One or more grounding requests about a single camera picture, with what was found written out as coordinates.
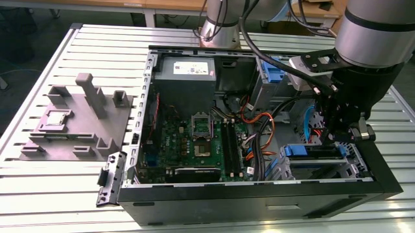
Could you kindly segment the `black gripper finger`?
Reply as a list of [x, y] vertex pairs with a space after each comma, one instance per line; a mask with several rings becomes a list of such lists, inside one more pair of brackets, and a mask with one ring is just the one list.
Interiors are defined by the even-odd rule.
[[376, 135], [371, 125], [359, 121], [336, 130], [336, 142], [356, 143], [359, 141], [375, 141]]
[[334, 142], [334, 135], [338, 126], [338, 101], [335, 99], [336, 93], [320, 94], [316, 99], [316, 107], [319, 114], [323, 117], [323, 133], [320, 136], [320, 142], [323, 145], [328, 145]]

